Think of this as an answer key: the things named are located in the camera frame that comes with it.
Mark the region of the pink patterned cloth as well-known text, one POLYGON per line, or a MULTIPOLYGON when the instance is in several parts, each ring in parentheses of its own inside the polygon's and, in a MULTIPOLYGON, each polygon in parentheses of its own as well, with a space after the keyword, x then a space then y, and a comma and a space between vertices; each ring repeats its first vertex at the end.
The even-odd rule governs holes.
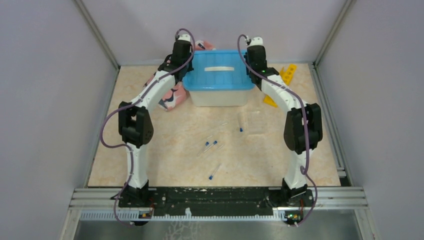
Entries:
MULTIPOLYGON (((206 40, 197 40, 195 42, 195 51, 214 51, 216 47, 206 40)), ((178 82, 172 89, 158 102, 158 106, 164 111, 171 111, 176 106, 183 103, 188 98, 188 93, 183 87, 183 82, 178 82)))

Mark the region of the blue plastic bin lid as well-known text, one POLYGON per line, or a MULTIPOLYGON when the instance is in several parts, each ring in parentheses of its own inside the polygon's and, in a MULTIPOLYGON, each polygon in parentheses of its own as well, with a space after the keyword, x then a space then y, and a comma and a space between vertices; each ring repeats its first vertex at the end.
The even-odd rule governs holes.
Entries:
POLYGON ((254 87, 235 49, 196 51, 192 67, 182 80, 188 91, 245 91, 254 87))

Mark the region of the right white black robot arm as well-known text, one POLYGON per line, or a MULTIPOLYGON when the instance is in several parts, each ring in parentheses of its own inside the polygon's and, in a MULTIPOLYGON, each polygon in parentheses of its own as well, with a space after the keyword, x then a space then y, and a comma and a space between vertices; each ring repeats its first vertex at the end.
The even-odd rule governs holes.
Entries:
POLYGON ((321 107, 305 102, 284 83, 275 68, 268 66, 263 45, 248 46, 244 60, 252 83, 286 112, 283 139, 291 151, 291 161, 281 191, 285 199, 296 198, 308 190, 310 158, 323 139, 321 107))

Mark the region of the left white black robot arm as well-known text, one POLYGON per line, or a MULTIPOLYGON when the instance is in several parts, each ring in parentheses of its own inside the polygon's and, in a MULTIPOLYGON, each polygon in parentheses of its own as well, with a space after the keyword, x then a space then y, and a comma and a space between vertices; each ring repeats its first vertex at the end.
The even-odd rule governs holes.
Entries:
POLYGON ((168 91, 177 85, 187 72, 193 70, 193 43, 183 34, 174 42, 172 53, 158 67, 153 79, 130 102, 121 102, 118 113, 118 132, 126 145, 128 180, 122 192, 129 198, 146 199, 149 191, 147 176, 147 145, 154 135, 151 112, 168 91))

